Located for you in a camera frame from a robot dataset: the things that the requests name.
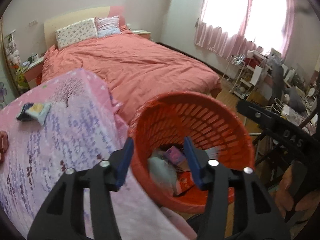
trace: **bedside table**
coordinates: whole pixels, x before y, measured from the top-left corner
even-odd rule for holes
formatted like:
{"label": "bedside table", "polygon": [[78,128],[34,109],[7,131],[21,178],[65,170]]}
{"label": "bedside table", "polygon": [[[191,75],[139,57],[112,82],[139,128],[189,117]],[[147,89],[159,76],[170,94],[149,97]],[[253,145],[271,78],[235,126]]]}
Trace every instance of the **bedside table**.
{"label": "bedside table", "polygon": [[132,30],[132,32],[148,40],[151,39],[151,32],[144,31],[144,30]]}
{"label": "bedside table", "polygon": [[44,64],[44,57],[39,58],[38,61],[30,64],[24,71],[23,74],[29,84],[30,89],[37,86],[36,78],[42,74],[42,67]]}

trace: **laundry basket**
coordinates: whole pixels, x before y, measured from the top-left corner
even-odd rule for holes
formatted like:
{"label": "laundry basket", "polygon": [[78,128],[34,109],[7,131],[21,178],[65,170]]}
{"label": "laundry basket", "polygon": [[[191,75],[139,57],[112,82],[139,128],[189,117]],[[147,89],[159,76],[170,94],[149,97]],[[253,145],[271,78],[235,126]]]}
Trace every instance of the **laundry basket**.
{"label": "laundry basket", "polygon": [[[151,179],[148,158],[162,145],[183,144],[191,136],[195,147],[220,146],[219,161],[228,168],[254,167],[251,139],[238,117],[218,100],[196,92],[171,92],[146,102],[129,128],[135,150],[133,174],[149,197],[161,206],[183,213],[203,213],[207,191],[192,187],[183,196],[167,195]],[[229,202],[234,191],[229,189]]]}

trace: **screw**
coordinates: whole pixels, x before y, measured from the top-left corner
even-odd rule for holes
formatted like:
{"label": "screw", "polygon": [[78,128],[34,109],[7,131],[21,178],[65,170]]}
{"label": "screw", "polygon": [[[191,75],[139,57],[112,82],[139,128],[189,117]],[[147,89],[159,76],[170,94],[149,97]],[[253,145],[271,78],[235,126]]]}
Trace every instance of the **screw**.
{"label": "screw", "polygon": [[67,175],[71,175],[71,174],[74,173],[74,172],[75,172],[75,169],[74,169],[74,168],[67,168],[66,171],[65,171],[65,173],[66,173]]}
{"label": "screw", "polygon": [[217,160],[209,160],[208,161],[208,164],[210,165],[210,166],[218,166],[219,165],[219,162],[217,161]]}
{"label": "screw", "polygon": [[101,167],[106,168],[106,167],[108,167],[108,166],[110,165],[110,162],[104,160],[104,161],[101,161],[101,162],[99,163],[99,165],[100,165]]}
{"label": "screw", "polygon": [[251,169],[250,167],[245,167],[245,168],[243,169],[243,171],[244,171],[246,174],[251,174],[251,173],[253,173],[253,169]]}

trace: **wall socket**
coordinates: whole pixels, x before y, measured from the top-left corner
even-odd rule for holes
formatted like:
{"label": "wall socket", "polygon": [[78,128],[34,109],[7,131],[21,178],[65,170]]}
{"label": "wall socket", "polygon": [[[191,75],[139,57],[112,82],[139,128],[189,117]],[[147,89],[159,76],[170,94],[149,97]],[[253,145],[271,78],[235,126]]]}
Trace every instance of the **wall socket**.
{"label": "wall socket", "polygon": [[30,22],[29,23],[29,27],[31,27],[31,26],[33,26],[33,25],[36,25],[36,24],[38,24],[38,19],[36,19],[36,20],[34,20],[34,21],[32,21],[32,22]]}

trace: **baseboard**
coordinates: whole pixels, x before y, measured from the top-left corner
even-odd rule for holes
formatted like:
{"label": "baseboard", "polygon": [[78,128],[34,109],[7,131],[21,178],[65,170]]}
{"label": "baseboard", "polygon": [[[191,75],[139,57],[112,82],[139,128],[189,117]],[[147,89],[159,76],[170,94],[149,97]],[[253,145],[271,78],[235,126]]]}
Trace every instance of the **baseboard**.
{"label": "baseboard", "polygon": [[167,44],[164,44],[164,43],[162,43],[162,42],[157,42],[157,44],[162,45],[162,46],[164,46],[164,47],[167,47],[167,48],[169,48],[169,49],[175,50],[175,51],[177,51],[177,52],[179,52],[179,53],[181,53],[181,54],[183,54],[183,55],[186,55],[186,56],[188,56],[188,57],[191,57],[191,58],[193,58],[193,59],[196,59],[196,60],[200,61],[201,63],[207,65],[209,68],[211,68],[214,72],[218,73],[219,75],[223,75],[223,72],[222,72],[222,71],[216,69],[215,67],[209,65],[208,63],[206,63],[206,62],[204,62],[204,61],[202,61],[202,60],[200,60],[200,59],[198,59],[198,58],[196,58],[196,57],[191,56],[191,55],[188,54],[188,53],[183,52],[182,50],[176,49],[176,48],[171,47],[171,46],[169,46],[169,45],[167,45]]}

